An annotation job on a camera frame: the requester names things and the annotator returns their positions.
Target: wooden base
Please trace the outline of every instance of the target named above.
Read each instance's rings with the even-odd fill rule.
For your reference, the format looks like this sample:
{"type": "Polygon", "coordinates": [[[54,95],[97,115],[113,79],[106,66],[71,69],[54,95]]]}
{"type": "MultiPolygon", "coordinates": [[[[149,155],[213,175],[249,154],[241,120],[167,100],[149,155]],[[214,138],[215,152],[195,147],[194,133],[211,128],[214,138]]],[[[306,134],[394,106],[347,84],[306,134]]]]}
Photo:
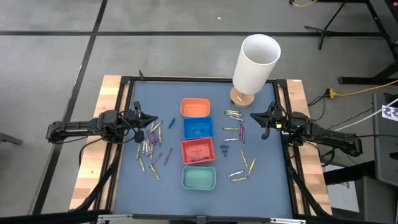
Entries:
{"type": "Polygon", "coordinates": [[[231,103],[238,108],[247,108],[254,101],[254,95],[243,94],[235,87],[232,87],[229,97],[231,98],[231,103]]]}

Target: gray floor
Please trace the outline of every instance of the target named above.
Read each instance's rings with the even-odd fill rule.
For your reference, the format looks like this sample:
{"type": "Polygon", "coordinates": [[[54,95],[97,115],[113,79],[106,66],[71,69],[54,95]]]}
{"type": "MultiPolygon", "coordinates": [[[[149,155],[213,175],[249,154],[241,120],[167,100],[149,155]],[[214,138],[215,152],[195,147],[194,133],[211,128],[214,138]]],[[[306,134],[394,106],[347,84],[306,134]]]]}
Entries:
{"type": "MultiPolygon", "coordinates": [[[[100,30],[237,30],[302,31],[323,27],[337,3],[292,7],[288,0],[115,0],[109,1],[100,30]]],[[[393,40],[398,29],[384,1],[372,1],[393,40]]],[[[100,0],[15,1],[0,3],[0,30],[92,30],[100,0]]],[[[347,4],[330,29],[374,32],[377,27],[365,5],[347,4]]],[[[73,113],[90,119],[103,75],[232,77],[244,37],[98,37],[73,113]]],[[[276,37],[282,56],[272,78],[303,80],[307,100],[325,88],[338,93],[368,86],[339,85],[339,76],[371,77],[392,63],[378,38],[328,38],[317,50],[317,38],[276,37]]],[[[29,213],[51,145],[47,125],[62,118],[79,71],[88,37],[0,37],[0,131],[24,140],[21,146],[0,144],[0,216],[29,213]]],[[[389,87],[380,91],[397,91],[389,87]]],[[[371,93],[326,101],[319,124],[329,127],[370,108],[371,93]]],[[[322,103],[310,108],[317,118],[322,103]]],[[[345,131],[372,133],[368,120],[345,131]]],[[[373,140],[363,140],[364,154],[373,156],[373,140]]],[[[78,150],[84,142],[63,147],[44,212],[68,209],[78,172],[78,150]]],[[[341,153],[336,162],[351,165],[341,153]]]]}

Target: sticker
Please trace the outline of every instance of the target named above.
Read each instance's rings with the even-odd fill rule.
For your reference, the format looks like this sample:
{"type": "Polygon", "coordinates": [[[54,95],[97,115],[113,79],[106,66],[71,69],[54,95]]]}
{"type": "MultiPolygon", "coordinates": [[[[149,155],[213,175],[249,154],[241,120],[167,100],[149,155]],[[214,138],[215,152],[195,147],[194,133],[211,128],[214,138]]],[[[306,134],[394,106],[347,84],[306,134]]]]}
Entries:
{"type": "Polygon", "coordinates": [[[393,121],[398,121],[398,108],[393,108],[391,106],[382,105],[383,110],[381,111],[381,116],[393,121]]]}

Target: blue bowl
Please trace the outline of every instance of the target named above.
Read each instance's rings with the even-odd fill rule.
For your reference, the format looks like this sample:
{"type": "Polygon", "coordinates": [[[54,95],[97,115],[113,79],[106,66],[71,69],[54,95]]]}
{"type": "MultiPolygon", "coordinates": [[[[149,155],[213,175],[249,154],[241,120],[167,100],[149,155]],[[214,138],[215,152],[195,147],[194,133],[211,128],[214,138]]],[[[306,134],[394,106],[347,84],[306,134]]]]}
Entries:
{"type": "Polygon", "coordinates": [[[184,118],[184,139],[212,138],[213,118],[184,118]]]}

